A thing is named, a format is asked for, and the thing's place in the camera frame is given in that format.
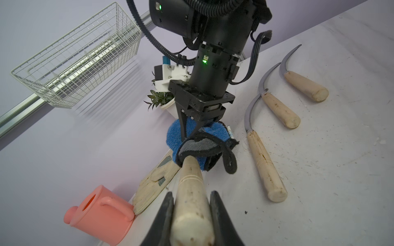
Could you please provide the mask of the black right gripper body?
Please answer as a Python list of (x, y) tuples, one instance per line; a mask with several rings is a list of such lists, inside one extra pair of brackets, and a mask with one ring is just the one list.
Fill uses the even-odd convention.
[(187, 117), (198, 122), (219, 121), (226, 108), (225, 103), (233, 103), (235, 96), (225, 92), (222, 97), (201, 93), (181, 80), (171, 80), (168, 90), (174, 95), (179, 120)]

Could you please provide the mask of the blue microfibre rag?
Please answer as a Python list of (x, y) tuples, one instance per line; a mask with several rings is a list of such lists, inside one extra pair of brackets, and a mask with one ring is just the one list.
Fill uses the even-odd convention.
[(219, 159), (223, 159), (225, 171), (234, 174), (237, 171), (237, 160), (233, 148), (239, 142), (228, 132), (222, 122), (214, 122), (192, 134), (197, 123), (188, 118), (186, 123), (187, 138), (181, 139), (181, 124), (176, 120), (167, 131), (166, 143), (173, 151), (172, 160), (183, 166), (186, 157), (195, 157), (202, 171), (210, 171)]

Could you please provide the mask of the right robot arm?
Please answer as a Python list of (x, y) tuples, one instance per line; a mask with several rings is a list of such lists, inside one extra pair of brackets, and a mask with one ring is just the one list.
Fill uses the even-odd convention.
[(219, 121), (224, 104), (235, 100), (227, 87), (237, 84), (238, 57), (272, 14), (265, 1), (150, 1), (149, 11), (156, 26), (182, 36), (187, 47), (197, 51), (194, 59), (187, 59), (156, 44), (176, 64), (193, 68), (189, 81), (169, 82), (181, 138), (186, 139), (188, 118), (200, 129)]

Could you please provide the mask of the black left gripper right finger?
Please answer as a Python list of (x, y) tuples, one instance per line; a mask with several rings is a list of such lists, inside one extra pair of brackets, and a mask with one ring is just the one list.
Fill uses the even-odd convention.
[(217, 191), (210, 194), (215, 246), (244, 246)]

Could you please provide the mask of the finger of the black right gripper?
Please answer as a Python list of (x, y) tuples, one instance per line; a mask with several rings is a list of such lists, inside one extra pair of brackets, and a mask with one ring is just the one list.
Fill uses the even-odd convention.
[(181, 129), (181, 140), (184, 141), (188, 138), (187, 135), (187, 120), (190, 118), (196, 122), (196, 126), (193, 129), (191, 136), (196, 134), (202, 127), (203, 122), (200, 121), (200, 115), (191, 106), (184, 107), (180, 103), (176, 103), (176, 110), (179, 117), (180, 129)]

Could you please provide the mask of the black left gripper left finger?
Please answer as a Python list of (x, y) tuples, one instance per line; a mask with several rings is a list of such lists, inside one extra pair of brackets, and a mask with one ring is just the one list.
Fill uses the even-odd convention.
[(140, 246), (170, 246), (170, 230), (174, 210), (172, 192), (167, 192), (158, 213)]

